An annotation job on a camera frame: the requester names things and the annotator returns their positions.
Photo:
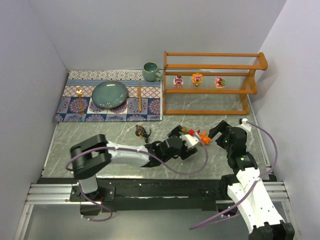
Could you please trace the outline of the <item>pink bear donut toy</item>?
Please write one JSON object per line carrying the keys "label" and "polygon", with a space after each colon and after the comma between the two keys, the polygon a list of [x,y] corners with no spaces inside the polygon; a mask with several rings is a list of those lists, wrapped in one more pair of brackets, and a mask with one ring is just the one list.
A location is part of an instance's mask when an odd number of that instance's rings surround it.
{"label": "pink bear donut toy", "polygon": [[225,87],[225,80],[222,77],[216,77],[214,81],[214,85],[216,89],[223,89]]}

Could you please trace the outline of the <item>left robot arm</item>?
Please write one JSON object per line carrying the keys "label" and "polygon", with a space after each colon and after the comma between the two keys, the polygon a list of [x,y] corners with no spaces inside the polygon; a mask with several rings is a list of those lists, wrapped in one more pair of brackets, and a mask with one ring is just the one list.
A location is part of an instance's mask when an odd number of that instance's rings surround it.
{"label": "left robot arm", "polygon": [[104,134],[97,134],[70,148],[71,160],[65,168],[73,173],[87,195],[98,191],[97,173],[109,164],[154,168],[171,159],[187,159],[197,153],[199,142],[194,132],[183,134],[180,125],[167,135],[167,139],[140,146],[113,143]]}

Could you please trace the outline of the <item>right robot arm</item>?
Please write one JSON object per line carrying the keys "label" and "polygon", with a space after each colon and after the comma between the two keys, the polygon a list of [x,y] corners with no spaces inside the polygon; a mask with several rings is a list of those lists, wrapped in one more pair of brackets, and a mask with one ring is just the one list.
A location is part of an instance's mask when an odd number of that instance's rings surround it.
{"label": "right robot arm", "polygon": [[295,229],[285,222],[275,208],[253,155],[247,151],[247,135],[252,124],[246,118],[238,126],[231,126],[222,120],[210,129],[209,138],[217,134],[216,144],[226,151],[226,158],[233,174],[220,180],[221,191],[234,201],[248,229],[250,240],[292,240]]}

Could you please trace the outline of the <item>pink flower bear toy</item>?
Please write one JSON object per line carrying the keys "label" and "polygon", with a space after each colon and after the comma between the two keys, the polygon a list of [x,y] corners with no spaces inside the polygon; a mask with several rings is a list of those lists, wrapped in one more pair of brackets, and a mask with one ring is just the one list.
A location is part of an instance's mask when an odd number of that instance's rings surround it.
{"label": "pink flower bear toy", "polygon": [[195,87],[199,87],[203,81],[203,75],[201,73],[194,73],[191,76],[192,85]]}

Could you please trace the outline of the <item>pink bear strawberry cake toy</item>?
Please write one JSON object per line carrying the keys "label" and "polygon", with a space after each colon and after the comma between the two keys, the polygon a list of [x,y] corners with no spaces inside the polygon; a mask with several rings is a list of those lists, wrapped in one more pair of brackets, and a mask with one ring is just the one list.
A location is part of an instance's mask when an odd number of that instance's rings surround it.
{"label": "pink bear strawberry cake toy", "polygon": [[178,74],[173,80],[173,87],[181,89],[183,88],[184,81],[181,74]]}

